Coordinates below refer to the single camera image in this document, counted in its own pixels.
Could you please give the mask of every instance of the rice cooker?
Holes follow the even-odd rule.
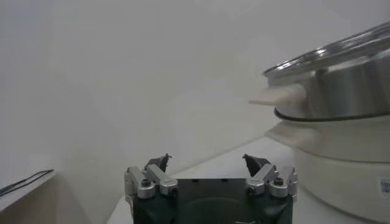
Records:
[[[390,223],[390,22],[266,70],[251,103],[283,121],[300,184],[345,212]]]

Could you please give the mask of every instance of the pot lid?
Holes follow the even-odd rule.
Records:
[[[390,48],[390,22],[280,63],[263,75],[278,77],[326,68]]]

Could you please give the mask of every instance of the white handle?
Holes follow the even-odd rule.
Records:
[[[293,106],[306,99],[306,90],[300,84],[278,86],[265,89],[260,97],[249,103],[269,106]]]
[[[321,140],[321,134],[312,128],[298,127],[293,124],[281,122],[265,133],[275,141],[292,148],[309,150],[317,147]]]

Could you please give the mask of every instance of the screw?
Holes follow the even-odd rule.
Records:
[[[250,196],[254,196],[256,194],[256,191],[255,191],[255,189],[253,187],[250,187],[250,188],[248,188],[247,193]]]
[[[152,184],[152,182],[150,180],[148,180],[148,179],[143,179],[141,181],[141,186],[142,187],[149,187],[151,184]]]
[[[274,181],[274,184],[275,184],[276,186],[282,186],[282,185],[284,185],[284,181],[283,181],[282,178],[277,177],[277,178],[275,179],[275,181]]]
[[[177,190],[176,187],[169,190],[169,196],[172,196],[175,199],[177,198],[178,194],[179,194],[179,191]]]

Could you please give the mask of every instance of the stainless steel pot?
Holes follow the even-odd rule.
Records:
[[[263,73],[269,89],[252,103],[296,121],[390,114],[390,22],[317,48]]]

